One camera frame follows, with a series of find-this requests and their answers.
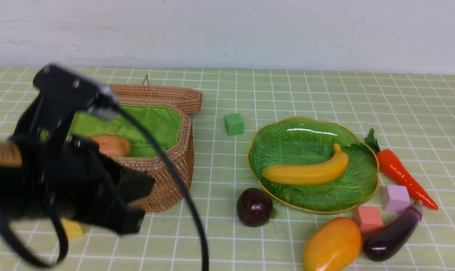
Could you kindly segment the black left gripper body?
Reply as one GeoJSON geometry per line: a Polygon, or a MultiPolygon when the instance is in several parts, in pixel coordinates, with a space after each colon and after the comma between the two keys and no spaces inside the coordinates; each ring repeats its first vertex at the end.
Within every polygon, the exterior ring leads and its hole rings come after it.
{"type": "Polygon", "coordinates": [[[21,152],[21,169],[9,182],[9,217],[39,219],[51,209],[75,220],[81,210],[119,205],[128,207],[117,189],[122,165],[99,152],[85,137],[74,136],[59,152],[45,142],[11,138],[21,152]]]}

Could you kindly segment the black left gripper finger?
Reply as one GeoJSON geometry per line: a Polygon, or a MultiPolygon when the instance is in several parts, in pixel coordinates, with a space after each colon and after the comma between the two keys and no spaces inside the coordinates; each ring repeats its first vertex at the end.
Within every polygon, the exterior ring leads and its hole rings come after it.
{"type": "Polygon", "coordinates": [[[154,184],[155,178],[145,172],[121,166],[117,189],[127,204],[148,197],[154,184]]]}
{"type": "Polygon", "coordinates": [[[98,226],[117,233],[117,235],[137,234],[143,223],[145,211],[119,205],[91,207],[81,210],[75,220],[83,224],[98,226]]]}

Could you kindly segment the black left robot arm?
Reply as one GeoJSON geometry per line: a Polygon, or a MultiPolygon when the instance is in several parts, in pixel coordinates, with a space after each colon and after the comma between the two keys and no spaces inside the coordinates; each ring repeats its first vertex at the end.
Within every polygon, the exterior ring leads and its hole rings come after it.
{"type": "Polygon", "coordinates": [[[0,209],[9,220],[61,218],[117,235],[139,232],[145,211],[129,204],[150,195],[155,178],[74,136],[60,149],[27,138],[0,141],[0,209]]]}

